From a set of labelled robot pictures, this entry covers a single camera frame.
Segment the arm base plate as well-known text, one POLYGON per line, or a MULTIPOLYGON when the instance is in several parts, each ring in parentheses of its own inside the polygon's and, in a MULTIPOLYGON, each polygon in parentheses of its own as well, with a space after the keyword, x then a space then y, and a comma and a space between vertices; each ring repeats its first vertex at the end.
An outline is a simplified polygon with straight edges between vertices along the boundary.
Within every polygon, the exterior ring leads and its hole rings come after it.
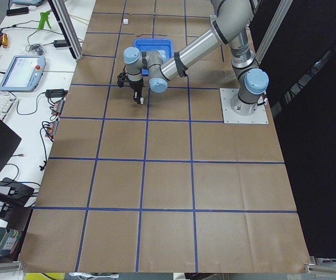
POLYGON ((268 125, 266 105, 261 96, 254 104, 243 103, 238 89, 220 88, 220 100, 224 124, 268 125))

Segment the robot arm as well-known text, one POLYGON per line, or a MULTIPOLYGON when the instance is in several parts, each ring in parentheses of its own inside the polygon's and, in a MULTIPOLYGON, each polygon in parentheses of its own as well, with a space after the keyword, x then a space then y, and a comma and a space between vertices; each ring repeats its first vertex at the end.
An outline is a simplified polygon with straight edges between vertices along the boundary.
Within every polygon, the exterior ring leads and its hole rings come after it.
POLYGON ((187 44, 180 51, 168 54, 157 45, 142 51, 136 46, 123 52, 124 69, 117 76, 117 85, 128 83, 136 103, 143 103, 143 72, 148 73, 150 90, 163 93, 168 82, 176 77, 185 78, 188 69, 203 60, 221 46, 229 46, 232 55, 231 66, 240 88, 229 104, 233 112, 251 116, 262 106, 260 98, 265 94, 269 77, 261 70, 249 45, 246 26, 253 17, 250 1, 211 1, 214 14, 209 29, 187 44))

